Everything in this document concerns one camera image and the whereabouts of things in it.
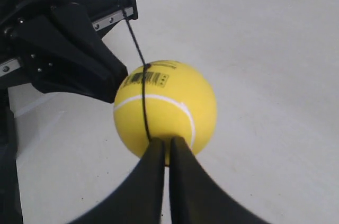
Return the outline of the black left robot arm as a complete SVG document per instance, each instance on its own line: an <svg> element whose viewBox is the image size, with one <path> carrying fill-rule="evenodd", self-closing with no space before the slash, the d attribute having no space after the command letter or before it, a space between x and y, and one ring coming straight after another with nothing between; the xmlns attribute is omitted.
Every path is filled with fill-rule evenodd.
<svg viewBox="0 0 339 224"><path fill-rule="evenodd" d="M126 66L102 38L138 18L136 0L1 0L1 223L22 223L8 90L31 84L113 103Z"/></svg>

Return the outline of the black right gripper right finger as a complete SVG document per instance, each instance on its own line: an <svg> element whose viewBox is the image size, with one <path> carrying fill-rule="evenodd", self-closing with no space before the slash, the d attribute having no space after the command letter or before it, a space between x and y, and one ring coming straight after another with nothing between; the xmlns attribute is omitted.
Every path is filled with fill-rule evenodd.
<svg viewBox="0 0 339 224"><path fill-rule="evenodd" d="M169 198L172 223L267 223L224 192L180 137L171 140Z"/></svg>

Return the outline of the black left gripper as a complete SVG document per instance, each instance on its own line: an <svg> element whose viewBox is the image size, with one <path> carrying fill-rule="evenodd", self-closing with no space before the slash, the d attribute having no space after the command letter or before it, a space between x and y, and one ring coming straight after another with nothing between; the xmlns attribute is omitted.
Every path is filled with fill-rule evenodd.
<svg viewBox="0 0 339 224"><path fill-rule="evenodd" d="M136 0L1 0L1 88L113 103L128 71L102 39L136 18Z"/></svg>

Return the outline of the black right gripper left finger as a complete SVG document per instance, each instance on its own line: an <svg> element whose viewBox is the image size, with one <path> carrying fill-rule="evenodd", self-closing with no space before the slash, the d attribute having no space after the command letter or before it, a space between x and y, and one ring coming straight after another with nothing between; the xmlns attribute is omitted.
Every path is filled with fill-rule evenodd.
<svg viewBox="0 0 339 224"><path fill-rule="evenodd" d="M160 223L164 169L164 142L153 139L120 186L72 223Z"/></svg>

